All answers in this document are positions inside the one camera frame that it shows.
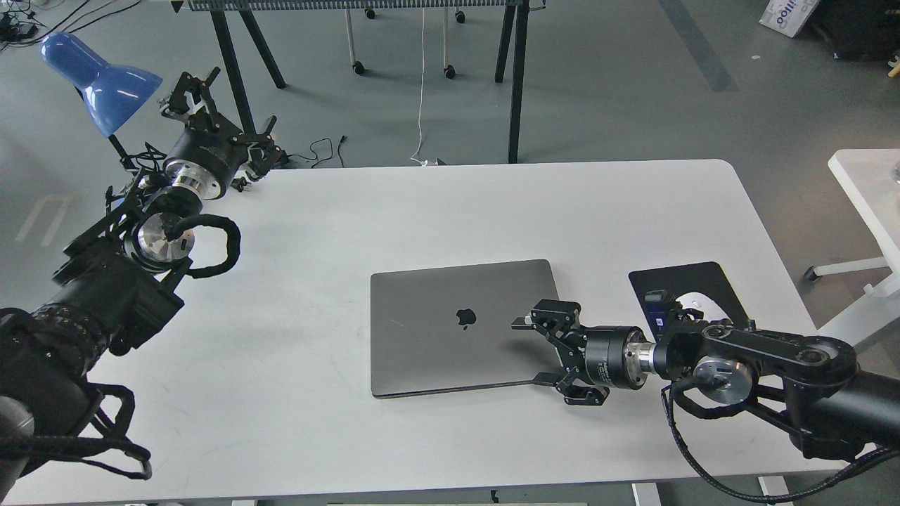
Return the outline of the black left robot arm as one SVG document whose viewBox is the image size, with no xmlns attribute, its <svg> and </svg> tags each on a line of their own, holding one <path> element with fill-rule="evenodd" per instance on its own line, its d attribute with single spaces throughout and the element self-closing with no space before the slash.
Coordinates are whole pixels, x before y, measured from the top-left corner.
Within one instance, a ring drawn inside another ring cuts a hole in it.
<svg viewBox="0 0 900 506">
<path fill-rule="evenodd" d="M 148 342 L 184 306 L 184 278 L 214 278 L 237 265 L 241 233 L 203 211 L 229 187 L 244 189 L 283 156 L 275 117 L 248 134 L 218 110 L 213 67 L 183 73 L 160 101 L 184 130 L 153 167 L 139 167 L 103 218 L 65 249 L 59 292 L 34 311 L 2 310 L 2 486 L 50 461 L 84 463 L 148 480 L 150 452 L 129 439 L 131 390 L 88 380 L 103 353 L 124 356 Z"/>
</svg>

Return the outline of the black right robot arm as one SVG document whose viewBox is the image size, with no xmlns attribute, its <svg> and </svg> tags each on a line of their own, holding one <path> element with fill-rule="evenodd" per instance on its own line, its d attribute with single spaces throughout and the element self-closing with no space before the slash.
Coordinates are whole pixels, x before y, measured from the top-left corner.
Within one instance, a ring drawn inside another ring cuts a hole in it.
<svg viewBox="0 0 900 506">
<path fill-rule="evenodd" d="M 736 499 L 794 502 L 898 458 L 898 381 L 862 370 L 852 345 L 763 330 L 752 320 L 708 320 L 663 290 L 644 294 L 644 314 L 653 340 L 639 327 L 582 325 L 574 301 L 538 301 L 511 327 L 537 331 L 557 351 L 562 370 L 536 382 L 569 406 L 601 406 L 611 389 L 639 390 L 649 375 L 665 380 L 663 413 L 679 452 L 701 479 Z M 739 492 L 689 452 L 676 408 L 699 420 L 758 417 L 785 432 L 804 458 L 846 465 L 798 493 Z"/>
</svg>

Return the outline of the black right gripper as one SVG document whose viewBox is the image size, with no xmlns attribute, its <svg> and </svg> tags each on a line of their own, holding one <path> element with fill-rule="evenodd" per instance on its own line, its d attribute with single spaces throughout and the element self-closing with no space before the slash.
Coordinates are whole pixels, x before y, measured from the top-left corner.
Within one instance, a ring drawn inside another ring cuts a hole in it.
<svg viewBox="0 0 900 506">
<path fill-rule="evenodd" d="M 585 360 L 581 366 L 563 365 L 538 372 L 532 384 L 552 387 L 569 406 L 601 406 L 610 388 L 639 390 L 655 372 L 655 343 L 639 327 L 581 324 L 581 304 L 574 301 L 541 300 L 523 317 L 511 323 L 512 330 L 537 331 L 557 351 L 560 361 Z"/>
</svg>

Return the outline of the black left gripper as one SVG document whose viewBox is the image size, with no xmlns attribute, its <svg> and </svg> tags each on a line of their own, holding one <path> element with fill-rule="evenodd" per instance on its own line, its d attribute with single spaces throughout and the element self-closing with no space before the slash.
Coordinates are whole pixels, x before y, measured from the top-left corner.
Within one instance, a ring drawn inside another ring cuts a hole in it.
<svg viewBox="0 0 900 506">
<path fill-rule="evenodd" d="M 272 136 L 276 116 L 266 119 L 260 134 L 221 135 L 223 122 L 211 95 L 219 73 L 217 66 L 206 77 L 183 72 L 169 95 L 160 99 L 160 114 L 184 126 L 164 171 L 174 186 L 186 187 L 202 200 L 222 198 L 229 186 L 243 192 L 285 157 Z M 247 165 L 245 175 L 234 177 L 242 164 Z"/>
</svg>

